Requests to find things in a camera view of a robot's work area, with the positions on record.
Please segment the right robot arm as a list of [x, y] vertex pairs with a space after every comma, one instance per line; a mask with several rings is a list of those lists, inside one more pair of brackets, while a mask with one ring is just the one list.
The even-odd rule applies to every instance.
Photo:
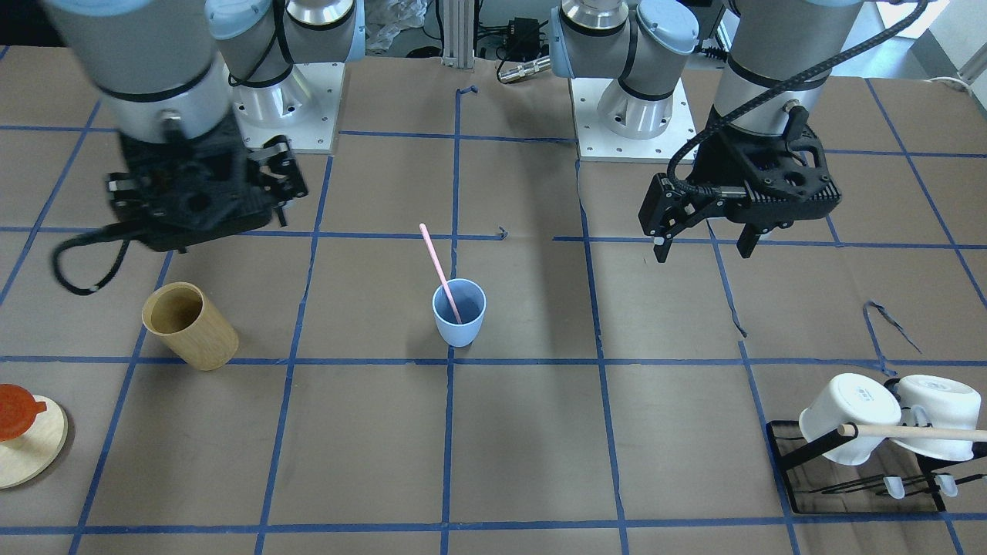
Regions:
[[126, 171], [106, 178], [116, 223], [70, 249], [153, 251], [261, 228], [309, 193], [290, 126], [316, 115], [305, 63], [365, 52], [362, 1], [45, 1], [116, 120]]

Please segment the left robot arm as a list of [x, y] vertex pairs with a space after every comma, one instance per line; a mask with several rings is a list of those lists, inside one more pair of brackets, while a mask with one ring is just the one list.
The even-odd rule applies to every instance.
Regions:
[[[857, 1], [730, 1], [736, 37], [704, 129], [657, 173], [639, 208], [642, 232], [665, 262], [672, 242], [705, 219], [743, 225], [750, 257], [760, 238], [822, 219], [842, 200], [810, 111], [843, 52]], [[678, 1], [561, 1], [549, 18], [553, 73], [606, 79], [603, 126], [628, 140], [667, 130], [673, 94], [700, 42]]]

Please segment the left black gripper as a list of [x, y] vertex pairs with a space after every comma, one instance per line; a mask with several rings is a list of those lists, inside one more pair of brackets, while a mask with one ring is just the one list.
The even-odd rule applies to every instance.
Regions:
[[702, 141], [687, 177], [657, 173], [638, 212], [642, 232], [652, 236], [657, 263], [669, 259], [677, 234], [702, 219], [725, 217], [743, 224], [736, 249], [750, 259], [767, 232], [835, 210], [841, 192], [808, 117], [804, 108], [784, 113], [779, 136], [724, 126]]

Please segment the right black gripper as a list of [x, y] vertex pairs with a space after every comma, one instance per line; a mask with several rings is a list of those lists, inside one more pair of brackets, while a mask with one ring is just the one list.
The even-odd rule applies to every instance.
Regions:
[[268, 225], [309, 190], [286, 136], [244, 145], [235, 116], [203, 136], [169, 125], [163, 143], [117, 134], [126, 171], [106, 176], [114, 217], [153, 251], [180, 251]]

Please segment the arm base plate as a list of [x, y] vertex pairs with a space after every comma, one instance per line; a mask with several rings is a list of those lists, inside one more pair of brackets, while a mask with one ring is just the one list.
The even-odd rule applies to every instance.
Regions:
[[278, 84], [231, 87], [244, 146], [258, 150], [272, 137], [284, 136], [296, 153], [331, 154], [345, 71], [343, 62], [300, 64]]
[[590, 162], [667, 163], [696, 134], [682, 81], [670, 97], [632, 97], [614, 79], [571, 79], [578, 157]]

